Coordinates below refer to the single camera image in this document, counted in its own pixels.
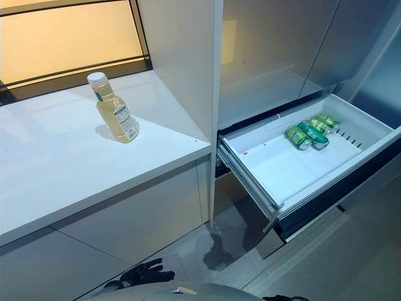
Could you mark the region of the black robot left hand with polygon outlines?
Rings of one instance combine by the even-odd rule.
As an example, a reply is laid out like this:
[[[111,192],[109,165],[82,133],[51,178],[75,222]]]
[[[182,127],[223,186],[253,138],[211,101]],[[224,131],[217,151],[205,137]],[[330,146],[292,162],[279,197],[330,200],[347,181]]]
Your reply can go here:
[[[175,272],[163,272],[162,258],[156,258],[146,263],[140,263],[127,270],[120,277],[120,281],[127,283],[127,287],[136,285],[169,282],[174,279]]]

